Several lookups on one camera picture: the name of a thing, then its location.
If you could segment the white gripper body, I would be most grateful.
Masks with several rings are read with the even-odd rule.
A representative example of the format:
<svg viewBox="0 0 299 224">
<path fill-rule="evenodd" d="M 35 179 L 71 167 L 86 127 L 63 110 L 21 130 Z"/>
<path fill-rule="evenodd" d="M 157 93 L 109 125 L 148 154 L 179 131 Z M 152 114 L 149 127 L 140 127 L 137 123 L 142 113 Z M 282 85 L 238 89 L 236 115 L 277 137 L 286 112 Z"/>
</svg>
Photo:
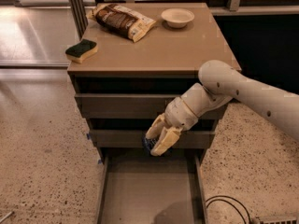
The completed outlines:
<svg viewBox="0 0 299 224">
<path fill-rule="evenodd" d="M 198 122 L 198 118 L 180 98 L 175 98 L 169 103 L 164 111 L 166 122 L 173 127 L 188 131 Z"/>
</svg>

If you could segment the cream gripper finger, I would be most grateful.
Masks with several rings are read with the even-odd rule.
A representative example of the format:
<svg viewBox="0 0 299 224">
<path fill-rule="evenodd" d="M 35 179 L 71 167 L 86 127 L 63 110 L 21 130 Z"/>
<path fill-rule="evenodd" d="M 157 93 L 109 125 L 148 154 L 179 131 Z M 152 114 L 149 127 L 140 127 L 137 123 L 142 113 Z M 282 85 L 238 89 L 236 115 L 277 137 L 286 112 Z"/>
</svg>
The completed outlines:
<svg viewBox="0 0 299 224">
<path fill-rule="evenodd" d="M 150 154 L 152 156 L 163 155 L 179 140 L 181 131 L 182 129 L 177 127 L 153 127 L 150 133 L 153 137 L 157 137 L 158 141 L 155 143 Z"/>
<path fill-rule="evenodd" d="M 159 115 L 155 121 L 151 124 L 148 131 L 146 132 L 147 139 L 155 139 L 160 136 L 163 127 L 166 127 L 164 114 Z"/>
</svg>

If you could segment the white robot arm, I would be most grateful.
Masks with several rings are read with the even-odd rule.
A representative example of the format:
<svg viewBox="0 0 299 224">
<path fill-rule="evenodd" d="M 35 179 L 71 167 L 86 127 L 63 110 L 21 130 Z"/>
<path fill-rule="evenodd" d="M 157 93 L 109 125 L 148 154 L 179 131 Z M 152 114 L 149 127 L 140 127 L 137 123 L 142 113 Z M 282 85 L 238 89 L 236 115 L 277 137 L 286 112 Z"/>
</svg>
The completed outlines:
<svg viewBox="0 0 299 224">
<path fill-rule="evenodd" d="M 299 95 L 243 76 L 218 60 L 203 63 L 199 81 L 170 102 L 142 139 L 152 156 L 163 155 L 208 111 L 236 99 L 299 140 Z"/>
</svg>

